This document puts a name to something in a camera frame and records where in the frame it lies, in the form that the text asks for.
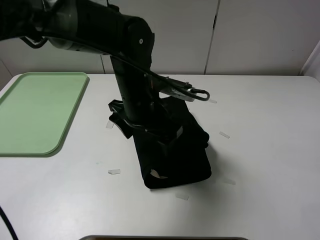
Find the white tape piece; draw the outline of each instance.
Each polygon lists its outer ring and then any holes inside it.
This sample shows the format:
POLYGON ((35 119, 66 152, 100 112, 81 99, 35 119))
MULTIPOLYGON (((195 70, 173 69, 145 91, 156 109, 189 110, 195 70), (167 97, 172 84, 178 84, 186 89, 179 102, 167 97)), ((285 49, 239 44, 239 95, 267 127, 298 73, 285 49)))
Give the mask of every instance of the white tape piece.
POLYGON ((216 104, 216 103, 217 103, 216 100, 212 100, 212 99, 209 99, 209 102, 210 102, 210 103, 213 103, 213 104, 216 104))
POLYGON ((224 137, 225 137, 225 138, 227 138, 227 139, 229 139, 229 138, 230 138, 230 136, 229 136, 229 135, 225 134, 225 133, 224 133, 224 132, 222 132, 222 131, 221 131, 219 134, 220 134, 220 135, 222 135, 222 136, 224 136, 224 137))
POLYGON ((182 199, 182 200, 186 200, 186 201, 188 201, 188 199, 189 199, 189 196, 188 196, 188 195, 185 195, 185 194, 183 194, 183 193, 176 193, 176 194, 175 194, 175 197, 176 197, 177 199, 182 199))
POLYGON ((120 173, 121 173, 120 169, 114 169, 114 170, 108 171, 108 174, 111 174, 111 175, 120 174, 120 173))
POLYGON ((108 123, 106 124, 106 128, 107 129, 112 129, 114 127, 114 125, 115 124, 112 121, 109 120, 108 123))
POLYGON ((236 181, 234 181, 232 179, 229 179, 229 178, 226 178, 226 177, 224 177, 222 179, 222 182, 225 183, 225 184, 236 185, 236 181))

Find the white table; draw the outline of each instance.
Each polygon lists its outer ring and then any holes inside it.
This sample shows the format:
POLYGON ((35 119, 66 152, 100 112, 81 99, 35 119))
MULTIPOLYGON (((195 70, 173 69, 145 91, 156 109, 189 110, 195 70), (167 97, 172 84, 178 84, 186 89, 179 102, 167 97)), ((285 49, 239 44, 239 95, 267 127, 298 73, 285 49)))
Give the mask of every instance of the white table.
MULTIPOLYGON (((320 83, 314 78, 172 75, 217 101, 188 103, 210 134, 213 174, 150 191, 133 140, 117 127, 106 128, 108 103, 120 99, 115 76, 89 77, 57 155, 0 158, 0 205, 20 240, 320 239, 320 83), (121 174, 108 174, 112 169, 121 174)), ((11 239, 2 221, 0 239, 11 239)))

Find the light green plastic tray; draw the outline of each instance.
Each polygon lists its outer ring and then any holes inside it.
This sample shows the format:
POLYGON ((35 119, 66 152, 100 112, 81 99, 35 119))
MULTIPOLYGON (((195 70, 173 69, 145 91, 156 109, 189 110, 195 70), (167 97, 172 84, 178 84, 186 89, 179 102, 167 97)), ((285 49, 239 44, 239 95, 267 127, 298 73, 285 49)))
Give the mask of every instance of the light green plastic tray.
POLYGON ((19 76, 0 98, 0 156, 44 156, 62 145, 88 80, 82 72, 19 76))

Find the black fabric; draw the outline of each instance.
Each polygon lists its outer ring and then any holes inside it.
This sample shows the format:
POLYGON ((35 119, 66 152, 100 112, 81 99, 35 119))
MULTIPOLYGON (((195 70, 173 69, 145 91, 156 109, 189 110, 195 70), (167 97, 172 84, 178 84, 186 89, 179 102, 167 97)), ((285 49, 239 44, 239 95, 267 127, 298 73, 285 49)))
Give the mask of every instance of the black fabric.
POLYGON ((199 126, 185 101, 174 97, 165 98, 163 101, 172 113, 172 119, 182 124, 183 133, 165 156, 161 144, 154 136, 143 131, 133 131, 145 186, 149 189, 160 189, 208 179, 211 176, 211 167, 205 151, 208 147, 208 133, 199 126), (151 170, 167 178, 152 176, 151 170))

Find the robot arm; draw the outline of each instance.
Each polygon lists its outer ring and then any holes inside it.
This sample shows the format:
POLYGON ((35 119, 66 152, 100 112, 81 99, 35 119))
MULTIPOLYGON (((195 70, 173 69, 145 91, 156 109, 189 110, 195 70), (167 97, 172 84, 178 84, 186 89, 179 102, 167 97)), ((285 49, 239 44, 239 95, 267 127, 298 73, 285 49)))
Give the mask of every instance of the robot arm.
POLYGON ((185 103, 207 101, 210 95, 150 70, 155 35, 142 18, 89 0, 56 0, 54 4, 0 0, 0 41, 11 38, 21 38, 34 49, 49 41, 65 50, 110 55, 122 101, 109 104, 113 112, 109 119, 127 138, 133 136, 148 188, 210 177, 205 152, 209 135, 185 103), (159 92, 173 97, 160 98, 159 92), (154 171, 166 179, 151 175, 154 171))

